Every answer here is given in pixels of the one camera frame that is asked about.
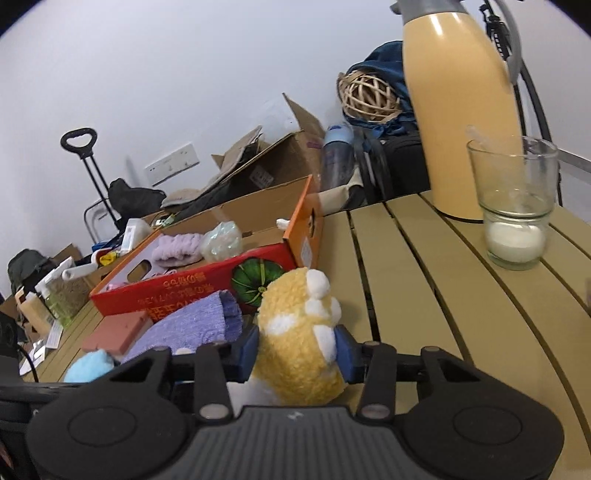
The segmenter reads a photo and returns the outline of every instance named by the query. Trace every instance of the white plush ear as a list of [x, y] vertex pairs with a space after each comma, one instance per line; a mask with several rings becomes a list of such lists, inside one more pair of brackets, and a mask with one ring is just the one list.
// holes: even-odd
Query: white plush ear
[[336, 360], [335, 331], [326, 325], [314, 325], [313, 329], [324, 360], [327, 364], [333, 363]]
[[330, 318], [330, 314], [326, 311], [320, 300], [306, 300], [306, 303], [304, 304], [304, 311], [306, 315], [313, 315], [325, 320]]
[[340, 309], [340, 303], [336, 298], [332, 297], [330, 299], [330, 316], [332, 318], [333, 325], [339, 323], [341, 315], [342, 312]]
[[313, 299], [321, 300], [330, 291], [329, 279], [320, 270], [308, 270], [306, 273], [306, 283], [308, 285], [308, 293]]

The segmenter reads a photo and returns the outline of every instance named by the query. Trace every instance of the black handle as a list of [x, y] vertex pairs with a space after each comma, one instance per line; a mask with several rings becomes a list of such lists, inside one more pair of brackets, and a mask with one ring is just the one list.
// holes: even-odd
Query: black handle
[[[69, 139], [82, 137], [82, 135], [90, 135], [90, 141], [86, 145], [82, 147], [77, 147], [75, 145], [68, 143]], [[84, 160], [85, 158], [88, 158], [91, 155], [93, 155], [92, 147], [95, 146], [97, 137], [98, 135], [96, 134], [95, 129], [89, 127], [79, 128], [78, 130], [72, 130], [71, 132], [64, 134], [64, 136], [61, 138], [60, 143], [61, 147], [64, 150], [75, 153], [80, 157], [81, 160]]]

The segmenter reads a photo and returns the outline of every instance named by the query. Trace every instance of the blue cloth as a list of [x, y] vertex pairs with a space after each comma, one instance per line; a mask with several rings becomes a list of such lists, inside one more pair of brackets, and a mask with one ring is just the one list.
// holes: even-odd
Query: blue cloth
[[66, 372], [64, 382], [87, 383], [110, 372], [115, 367], [113, 358], [104, 350], [89, 352], [79, 358]]
[[402, 68], [402, 42], [391, 41], [376, 48], [364, 61], [356, 63], [347, 74], [354, 70], [362, 70], [374, 73], [376, 76], [388, 82], [400, 98], [402, 113], [385, 124], [367, 122], [360, 118], [354, 118], [345, 114], [345, 118], [351, 125], [369, 128], [379, 138], [383, 135], [405, 135], [407, 130], [404, 122], [416, 122], [413, 106], [410, 101], [408, 89], [404, 82], [404, 70]]

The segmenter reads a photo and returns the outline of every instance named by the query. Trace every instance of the wooden slatted table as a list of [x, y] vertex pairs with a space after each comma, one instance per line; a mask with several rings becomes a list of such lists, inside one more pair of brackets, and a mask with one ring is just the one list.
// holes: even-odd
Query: wooden slatted table
[[[543, 261], [509, 271], [486, 256], [482, 225], [440, 216], [428, 193], [325, 219], [319, 268], [360, 342], [401, 353], [438, 345], [542, 402], [560, 418], [563, 453], [553, 480], [591, 479], [591, 226], [557, 207]], [[58, 381], [102, 320], [88, 304], [39, 367]], [[337, 399], [354, 406], [361, 388]], [[397, 413], [417, 402], [398, 388]]]

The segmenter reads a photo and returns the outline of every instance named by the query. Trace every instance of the rolling cart handle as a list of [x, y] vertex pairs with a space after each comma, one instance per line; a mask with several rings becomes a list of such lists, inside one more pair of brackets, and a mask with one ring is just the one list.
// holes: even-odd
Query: rolling cart handle
[[[76, 147], [75, 145], [68, 143], [69, 139], [78, 138], [78, 137], [81, 137], [82, 135], [90, 135], [90, 141], [86, 145], [84, 145], [82, 147]], [[60, 140], [60, 144], [64, 150], [67, 150], [68, 152], [75, 153], [76, 155], [78, 155], [80, 157], [80, 159], [82, 160], [82, 163], [84, 163], [84, 166], [86, 167], [86, 171], [88, 172], [88, 176], [92, 180], [92, 183], [95, 186], [96, 191], [99, 194], [101, 201], [105, 205], [105, 208], [106, 208], [107, 212], [109, 213], [109, 216], [111, 216], [111, 219], [113, 220], [113, 223], [115, 224], [115, 227], [117, 228], [117, 230], [121, 230], [119, 228], [119, 225], [117, 224], [117, 218], [115, 217], [115, 214], [113, 213], [113, 209], [111, 208], [111, 206], [107, 202], [107, 197], [109, 196], [109, 186], [107, 185], [107, 182], [106, 182], [102, 172], [100, 171], [99, 166], [96, 164], [94, 152], [92, 151], [92, 147], [95, 146], [97, 138], [98, 138], [98, 135], [97, 135], [96, 130], [94, 128], [85, 127], [85, 128], [79, 128], [78, 130], [72, 130], [71, 132], [64, 134], [64, 136]], [[86, 161], [86, 159], [89, 157], [90, 157], [90, 160], [92, 161], [92, 164], [95, 166], [95, 170], [96, 170], [96, 172], [103, 184], [103, 187], [105, 188], [106, 194], [104, 194], [103, 191], [100, 189], [99, 184], [95, 179], [95, 176], [92, 174], [92, 170], [88, 166], [88, 162]]]
[[[78, 138], [82, 135], [90, 135], [90, 141], [86, 145], [82, 147], [76, 147], [68, 143], [68, 140], [71, 138]], [[85, 158], [91, 157], [93, 155], [92, 147], [95, 146], [97, 137], [98, 135], [96, 134], [96, 130], [93, 128], [79, 128], [78, 130], [72, 130], [71, 132], [64, 134], [64, 136], [61, 138], [61, 146], [68, 152], [78, 155], [81, 160], [84, 160]]]

